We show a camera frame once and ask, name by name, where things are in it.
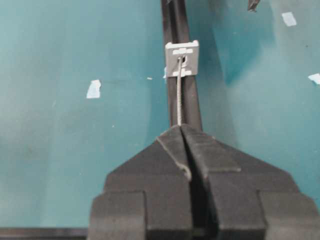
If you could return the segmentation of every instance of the white plastic clip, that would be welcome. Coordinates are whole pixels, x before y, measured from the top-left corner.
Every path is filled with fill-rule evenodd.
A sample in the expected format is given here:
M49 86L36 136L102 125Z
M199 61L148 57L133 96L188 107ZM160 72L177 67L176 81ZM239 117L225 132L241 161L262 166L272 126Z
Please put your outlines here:
M179 58L182 58L181 77L197 75L199 42L197 40L194 40L193 42L176 44L168 42L165 45L165 64L167 77L178 76Z

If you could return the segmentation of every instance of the black object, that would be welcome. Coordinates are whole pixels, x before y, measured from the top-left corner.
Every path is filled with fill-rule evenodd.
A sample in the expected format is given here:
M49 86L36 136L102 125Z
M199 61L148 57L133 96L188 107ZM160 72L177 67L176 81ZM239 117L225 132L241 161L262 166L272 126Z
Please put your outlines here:
M163 40L167 43L190 42L187 12L184 0L161 0ZM202 130L197 83L195 76L185 76L181 81L182 122ZM177 124L177 78L166 79L170 126Z
M68 228L68 227L1 227L0 240L85 240L88 235L87 228Z
M320 216L287 172L183 124L108 175L88 237L190 240L199 230L203 239L318 240Z
M255 12L260 0L248 0L248 11Z

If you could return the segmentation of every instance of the gray wire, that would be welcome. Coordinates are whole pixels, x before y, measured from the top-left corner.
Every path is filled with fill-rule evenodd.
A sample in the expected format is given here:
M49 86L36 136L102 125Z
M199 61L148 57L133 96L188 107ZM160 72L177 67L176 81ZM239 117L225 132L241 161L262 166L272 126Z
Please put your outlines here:
M178 58L178 76L176 80L176 113L177 123L179 126L182 124L182 93L181 93L181 68L183 57Z

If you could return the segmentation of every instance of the black rail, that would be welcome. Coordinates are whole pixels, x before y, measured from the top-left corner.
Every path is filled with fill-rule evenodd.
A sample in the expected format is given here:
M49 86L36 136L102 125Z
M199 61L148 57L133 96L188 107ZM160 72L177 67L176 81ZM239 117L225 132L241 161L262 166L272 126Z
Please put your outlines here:
M161 0L164 45L190 42L184 0ZM168 111L170 126L177 124L177 78L168 77ZM197 83L194 76L182 78L182 122L202 130Z

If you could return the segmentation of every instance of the paper scrap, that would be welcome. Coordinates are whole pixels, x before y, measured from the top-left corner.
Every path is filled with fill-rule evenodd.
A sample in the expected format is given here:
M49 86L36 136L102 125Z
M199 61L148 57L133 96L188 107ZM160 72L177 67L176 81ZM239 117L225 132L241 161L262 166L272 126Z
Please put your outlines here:
M100 98L100 87L101 87L101 82L99 79L92 80L89 86L88 92L86 93L86 98L87 99Z
M285 25L287 25L288 27L292 27L292 26L297 25L297 21L296 21L295 16L292 12L282 13L282 18L283 18Z
M311 81L315 82L316 84L320 85L320 73L316 73L316 74L310 75L308 78Z

